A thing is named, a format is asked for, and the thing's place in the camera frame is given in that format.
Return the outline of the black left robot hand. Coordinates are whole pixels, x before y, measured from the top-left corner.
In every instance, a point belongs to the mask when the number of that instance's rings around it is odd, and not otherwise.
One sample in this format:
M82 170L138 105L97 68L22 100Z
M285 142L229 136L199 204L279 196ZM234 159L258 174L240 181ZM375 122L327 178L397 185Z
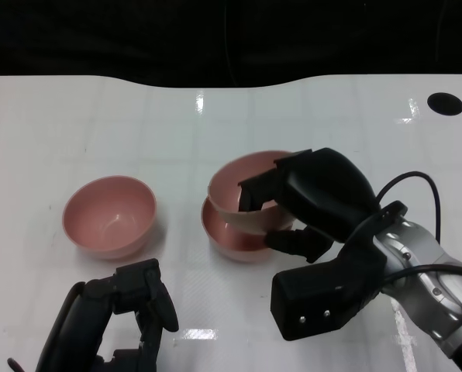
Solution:
M132 312L140 343L98 355L113 315ZM38 371L155 371L163 331L177 332L178 317L161 280L159 262L149 259L115 270L103 279L76 283L57 315L36 369Z

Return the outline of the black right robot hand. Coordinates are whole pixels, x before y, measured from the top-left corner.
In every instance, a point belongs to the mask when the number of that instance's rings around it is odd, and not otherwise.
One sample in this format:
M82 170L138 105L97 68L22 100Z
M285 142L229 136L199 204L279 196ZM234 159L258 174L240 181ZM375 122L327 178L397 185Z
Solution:
M269 232L272 250L304 257L312 264L334 243L345 243L381 206L363 173L330 148L277 158L274 167L239 183L239 210L255 212L274 201L305 224L304 229Z

